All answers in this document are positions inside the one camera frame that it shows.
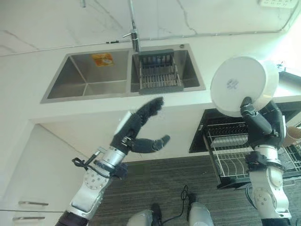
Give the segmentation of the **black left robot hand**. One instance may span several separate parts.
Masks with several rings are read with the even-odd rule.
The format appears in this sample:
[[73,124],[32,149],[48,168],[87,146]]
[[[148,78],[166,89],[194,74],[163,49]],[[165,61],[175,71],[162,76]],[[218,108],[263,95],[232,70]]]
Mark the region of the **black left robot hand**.
[[170,141],[169,135],[164,135],[156,140],[137,138],[137,135],[148,119],[158,114],[163,104],[163,97],[157,97],[144,104],[135,113],[129,112],[118,126],[110,146],[124,154],[128,154],[130,151],[133,153],[154,153],[161,150]]

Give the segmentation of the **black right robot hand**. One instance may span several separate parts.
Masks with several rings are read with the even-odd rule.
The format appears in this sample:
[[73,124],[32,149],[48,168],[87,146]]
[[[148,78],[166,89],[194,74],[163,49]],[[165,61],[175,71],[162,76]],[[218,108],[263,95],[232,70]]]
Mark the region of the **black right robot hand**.
[[279,149],[286,133],[285,117],[272,100],[262,112],[255,109],[250,97],[242,101],[240,113],[248,126],[248,143],[252,148],[269,145]]

